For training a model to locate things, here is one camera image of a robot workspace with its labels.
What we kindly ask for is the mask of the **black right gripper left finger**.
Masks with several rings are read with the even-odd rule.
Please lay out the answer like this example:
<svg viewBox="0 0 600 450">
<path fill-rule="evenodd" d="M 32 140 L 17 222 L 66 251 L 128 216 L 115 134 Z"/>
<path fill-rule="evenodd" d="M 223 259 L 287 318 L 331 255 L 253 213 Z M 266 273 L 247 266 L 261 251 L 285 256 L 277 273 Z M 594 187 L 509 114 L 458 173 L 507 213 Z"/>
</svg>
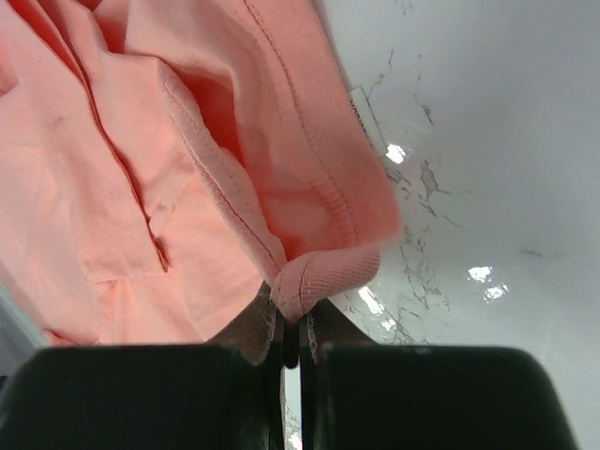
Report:
<svg viewBox="0 0 600 450">
<path fill-rule="evenodd" d="M 36 352 L 1 391 L 5 449 L 280 449 L 270 290 L 204 344 Z"/>
</svg>

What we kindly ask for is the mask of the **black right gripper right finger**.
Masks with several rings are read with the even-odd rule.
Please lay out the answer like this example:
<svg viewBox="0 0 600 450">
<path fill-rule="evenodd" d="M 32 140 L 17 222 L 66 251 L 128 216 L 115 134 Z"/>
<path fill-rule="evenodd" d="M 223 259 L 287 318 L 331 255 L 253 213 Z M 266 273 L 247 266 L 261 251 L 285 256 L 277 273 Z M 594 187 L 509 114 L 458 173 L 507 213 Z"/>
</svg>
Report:
<svg viewBox="0 0 600 450">
<path fill-rule="evenodd" d="M 299 323 L 306 449 L 574 449 L 527 352 L 379 344 L 331 302 Z"/>
</svg>

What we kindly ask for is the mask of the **salmon pink t shirt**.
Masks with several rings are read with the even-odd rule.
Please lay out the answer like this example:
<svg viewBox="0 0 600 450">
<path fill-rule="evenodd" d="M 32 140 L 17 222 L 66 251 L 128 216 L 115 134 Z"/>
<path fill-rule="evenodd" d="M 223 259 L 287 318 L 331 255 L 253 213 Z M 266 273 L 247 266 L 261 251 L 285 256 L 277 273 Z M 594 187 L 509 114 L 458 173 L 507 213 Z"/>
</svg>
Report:
<svg viewBox="0 0 600 450">
<path fill-rule="evenodd" d="M 51 345 L 367 284 L 398 205 L 309 1 L 5 1 L 1 282 Z"/>
</svg>

